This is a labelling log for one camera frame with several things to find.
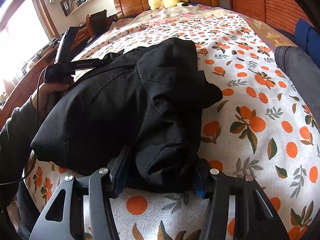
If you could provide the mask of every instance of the silver screw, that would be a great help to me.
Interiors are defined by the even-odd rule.
[[[213,174],[213,175],[218,175],[218,174],[219,174],[219,170],[217,170],[217,169],[211,169],[211,170],[210,170],[210,173]]]
[[[64,177],[65,181],[72,181],[73,180],[73,175],[69,174],[67,176]]]
[[[99,170],[99,173],[100,174],[106,174],[106,173],[108,173],[109,172],[109,169],[108,168],[101,168],[100,170]]]
[[[245,180],[246,181],[253,181],[253,177],[251,175],[246,175]]]

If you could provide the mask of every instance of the bedspread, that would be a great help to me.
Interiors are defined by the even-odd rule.
[[[320,130],[290,79],[277,68],[270,47],[241,15],[200,5],[143,12],[113,23],[75,60],[103,58],[170,37],[194,41],[198,68],[224,96],[203,111],[198,155],[226,175],[254,176],[290,238],[298,239],[320,208]],[[39,210],[67,174],[75,173],[36,162],[26,184]],[[111,200],[120,238],[136,240],[198,239],[207,204],[191,192],[133,189]],[[84,207],[90,238],[87,201]],[[231,196],[226,239],[233,236],[234,214]]]

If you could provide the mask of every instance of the black jacket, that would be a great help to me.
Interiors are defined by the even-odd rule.
[[[39,160],[89,175],[129,144],[130,177],[141,179],[131,187],[178,189],[197,158],[202,109],[221,99],[221,90],[197,70],[195,44],[170,38],[81,77],[31,147]]]

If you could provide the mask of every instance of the plush toy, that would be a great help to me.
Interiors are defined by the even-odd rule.
[[[187,3],[188,0],[148,0],[150,9],[158,8],[170,8],[174,6],[182,6],[182,4]]]

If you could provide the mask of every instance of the bright window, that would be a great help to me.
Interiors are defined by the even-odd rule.
[[[49,42],[32,0],[25,0],[0,33],[0,92],[4,91],[1,80],[11,81]]]

